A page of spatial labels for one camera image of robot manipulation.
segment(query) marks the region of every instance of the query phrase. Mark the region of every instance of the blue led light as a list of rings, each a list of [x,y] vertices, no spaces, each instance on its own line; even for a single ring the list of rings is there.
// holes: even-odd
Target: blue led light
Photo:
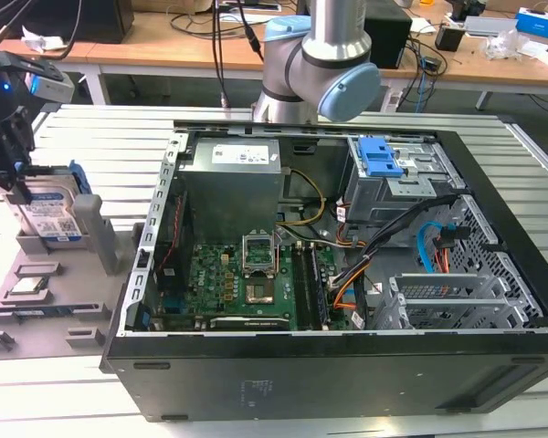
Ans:
[[[35,94],[35,91],[37,91],[37,85],[38,85],[38,76],[33,77],[33,81],[30,85],[30,94]]]

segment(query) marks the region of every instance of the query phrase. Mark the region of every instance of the floor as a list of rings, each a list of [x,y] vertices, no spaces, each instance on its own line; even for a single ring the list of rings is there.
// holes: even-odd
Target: floor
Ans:
[[[135,77],[139,96],[131,94],[133,85],[128,77],[107,76],[111,101],[117,105],[170,105],[170,106],[219,106],[219,88],[210,78],[156,78]],[[170,97],[163,96],[170,80]],[[232,107],[249,107],[259,96],[258,81],[227,80],[227,93]],[[428,102],[425,112],[456,114],[493,114],[511,116],[516,122],[548,152],[548,112],[524,95],[494,94],[484,111],[476,111],[478,92],[438,90]],[[89,103],[85,97],[76,97],[75,103]],[[379,96],[369,110],[380,109],[382,96]],[[415,110],[415,105],[405,102],[400,111]]]

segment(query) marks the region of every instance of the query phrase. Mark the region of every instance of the gray robot fixture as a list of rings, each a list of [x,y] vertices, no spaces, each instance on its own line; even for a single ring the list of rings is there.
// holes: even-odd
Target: gray robot fixture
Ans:
[[[311,17],[282,16],[266,28],[256,122],[316,123],[358,116],[380,88],[369,61],[364,0],[313,0]]]

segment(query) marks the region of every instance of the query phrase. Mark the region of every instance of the aluminum extrusion table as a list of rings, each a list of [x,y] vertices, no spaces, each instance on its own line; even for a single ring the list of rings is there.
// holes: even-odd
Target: aluminum extrusion table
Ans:
[[[131,229],[146,216],[175,119],[248,120],[249,112],[63,106],[35,121],[33,160],[80,162],[103,199],[102,214],[117,230]],[[434,114],[368,113],[354,122],[456,131],[548,260],[548,158],[520,127],[492,116]],[[0,284],[17,250],[16,231],[0,202]],[[548,436],[548,379],[485,415],[169,424],[145,421],[115,376],[100,373],[99,361],[94,356],[0,361],[0,437]]]

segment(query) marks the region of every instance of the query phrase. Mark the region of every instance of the motherboard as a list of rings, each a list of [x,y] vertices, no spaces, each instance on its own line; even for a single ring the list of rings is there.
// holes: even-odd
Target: motherboard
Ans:
[[[343,329],[334,318],[326,285],[337,275],[329,246],[195,245],[186,291],[165,290],[159,314],[172,329]],[[246,261],[274,272],[245,271]]]

